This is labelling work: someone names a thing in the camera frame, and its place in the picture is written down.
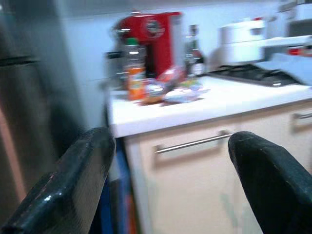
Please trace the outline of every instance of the white appliance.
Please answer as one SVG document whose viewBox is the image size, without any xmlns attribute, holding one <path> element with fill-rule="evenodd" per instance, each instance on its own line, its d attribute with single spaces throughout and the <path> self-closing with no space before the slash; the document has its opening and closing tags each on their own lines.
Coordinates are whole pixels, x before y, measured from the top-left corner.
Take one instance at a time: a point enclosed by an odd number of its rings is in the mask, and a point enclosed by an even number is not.
<svg viewBox="0 0 312 234">
<path fill-rule="evenodd" d="M 279 12 L 286 12 L 290 22 L 312 20 L 311 0 L 280 0 Z"/>
<path fill-rule="evenodd" d="M 311 44 L 312 36 L 265 39 L 263 20 L 245 20 L 221 28 L 221 64 L 240 65 L 264 58 L 264 48 Z"/>
</svg>

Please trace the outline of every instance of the cabinet handle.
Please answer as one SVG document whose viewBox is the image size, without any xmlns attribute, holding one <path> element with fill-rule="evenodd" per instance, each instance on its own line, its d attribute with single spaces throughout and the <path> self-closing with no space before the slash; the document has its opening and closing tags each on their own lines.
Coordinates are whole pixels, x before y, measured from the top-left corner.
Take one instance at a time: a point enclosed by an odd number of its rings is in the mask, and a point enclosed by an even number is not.
<svg viewBox="0 0 312 234">
<path fill-rule="evenodd" d="M 297 119 L 305 119 L 305 118 L 311 118 L 312 117 L 312 113 L 308 113 L 308 114 L 294 114 L 293 116 L 294 116 L 294 118 L 297 118 Z"/>
<path fill-rule="evenodd" d="M 155 154 L 162 154 L 162 153 L 170 152 L 170 151 L 173 151 L 173 150 L 179 150 L 179 149 L 187 148 L 187 147 L 194 146 L 194 145 L 199 145 L 199 144 L 204 144 L 204 143 L 207 143 L 207 142 L 212 142 L 212 141 L 215 141 L 215 140 L 221 140 L 221 139 L 224 139 L 224 138 L 228 138 L 231 135 L 232 135 L 232 133 L 230 133 L 228 131 L 221 131 L 221 134 L 218 135 L 218 136 L 213 136 L 213 137 L 202 139 L 202 140 L 196 140 L 196 141 L 192 141 L 192 142 L 185 143 L 185 144 L 175 145 L 175 146 L 171 146 L 171 147 L 168 147 L 168 148 L 161 149 L 161 147 L 158 145 L 158 146 L 156 146 Z"/>
</svg>

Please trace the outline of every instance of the stove burner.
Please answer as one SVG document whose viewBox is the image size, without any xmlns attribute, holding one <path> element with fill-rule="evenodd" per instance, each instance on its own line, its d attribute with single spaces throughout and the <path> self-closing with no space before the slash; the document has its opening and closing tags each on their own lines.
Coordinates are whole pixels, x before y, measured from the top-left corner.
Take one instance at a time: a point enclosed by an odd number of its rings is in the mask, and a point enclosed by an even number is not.
<svg viewBox="0 0 312 234">
<path fill-rule="evenodd" d="M 281 70 L 264 70 L 252 64 L 240 66 L 221 66 L 219 70 L 208 73 L 209 76 L 249 82 L 264 86 L 280 87 L 299 82 Z"/>
</svg>

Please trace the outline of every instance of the white countertop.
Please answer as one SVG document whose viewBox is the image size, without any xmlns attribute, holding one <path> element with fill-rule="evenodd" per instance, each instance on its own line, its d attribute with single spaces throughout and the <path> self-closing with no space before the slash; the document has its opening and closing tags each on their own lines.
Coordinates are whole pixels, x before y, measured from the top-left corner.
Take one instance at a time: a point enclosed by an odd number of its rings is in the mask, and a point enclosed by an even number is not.
<svg viewBox="0 0 312 234">
<path fill-rule="evenodd" d="M 115 137 L 131 136 L 158 129 L 273 107 L 312 98 L 312 87 L 289 85 L 264 87 L 204 77 L 210 91 L 202 99 L 183 104 L 158 103 L 140 106 L 126 100 L 126 91 L 110 95 L 110 125 Z"/>
</svg>

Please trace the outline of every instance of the drawer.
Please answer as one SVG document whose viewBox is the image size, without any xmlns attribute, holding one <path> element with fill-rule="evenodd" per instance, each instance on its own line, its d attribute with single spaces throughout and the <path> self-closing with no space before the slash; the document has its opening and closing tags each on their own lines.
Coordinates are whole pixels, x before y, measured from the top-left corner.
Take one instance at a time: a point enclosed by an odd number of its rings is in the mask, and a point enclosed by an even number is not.
<svg viewBox="0 0 312 234">
<path fill-rule="evenodd" d="M 311 101 L 244 114 L 240 130 L 283 146 L 312 173 Z"/>
<path fill-rule="evenodd" d="M 228 138 L 220 138 L 236 132 L 238 123 L 228 118 L 139 136 L 154 234 L 237 233 L 236 199 L 242 187 L 230 161 Z M 211 141 L 197 144 L 207 138 Z M 170 148 L 189 142 L 196 143 Z"/>
</svg>

